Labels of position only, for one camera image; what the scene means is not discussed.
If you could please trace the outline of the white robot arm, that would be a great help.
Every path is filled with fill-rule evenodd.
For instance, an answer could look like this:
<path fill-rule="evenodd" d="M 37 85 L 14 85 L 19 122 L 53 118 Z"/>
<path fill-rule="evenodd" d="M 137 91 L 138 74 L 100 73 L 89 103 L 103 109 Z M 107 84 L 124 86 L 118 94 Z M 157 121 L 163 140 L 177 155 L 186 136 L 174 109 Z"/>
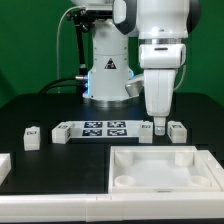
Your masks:
<path fill-rule="evenodd" d="M 86 103 L 121 105 L 144 95 L 154 133 L 165 133 L 174 82 L 186 61 L 184 40 L 200 20 L 200 0 L 71 0 L 92 32 Z"/>

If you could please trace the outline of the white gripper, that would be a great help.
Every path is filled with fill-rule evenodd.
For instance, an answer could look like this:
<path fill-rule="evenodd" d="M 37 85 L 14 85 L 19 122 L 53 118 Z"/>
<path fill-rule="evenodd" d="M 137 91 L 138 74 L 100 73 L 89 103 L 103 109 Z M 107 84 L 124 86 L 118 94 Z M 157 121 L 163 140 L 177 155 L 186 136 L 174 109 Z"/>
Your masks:
<path fill-rule="evenodd" d="M 157 136 L 165 134 L 174 82 L 178 69 L 186 60 L 184 44 L 142 44 L 139 47 L 140 67 L 144 70 L 145 104 L 147 113 L 154 118 Z"/>

